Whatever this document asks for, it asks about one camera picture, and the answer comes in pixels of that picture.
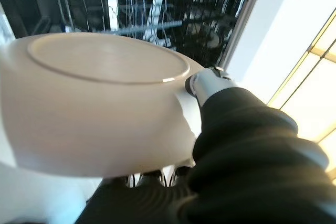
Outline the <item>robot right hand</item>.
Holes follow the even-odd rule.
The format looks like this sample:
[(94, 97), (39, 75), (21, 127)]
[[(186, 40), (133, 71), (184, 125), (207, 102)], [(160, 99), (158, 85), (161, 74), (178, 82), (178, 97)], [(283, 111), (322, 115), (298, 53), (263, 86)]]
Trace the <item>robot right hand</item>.
[(291, 117), (215, 68), (185, 88), (201, 113), (195, 165), (178, 167), (170, 187), (158, 171), (133, 188), (104, 179), (77, 223), (335, 223), (328, 157)]

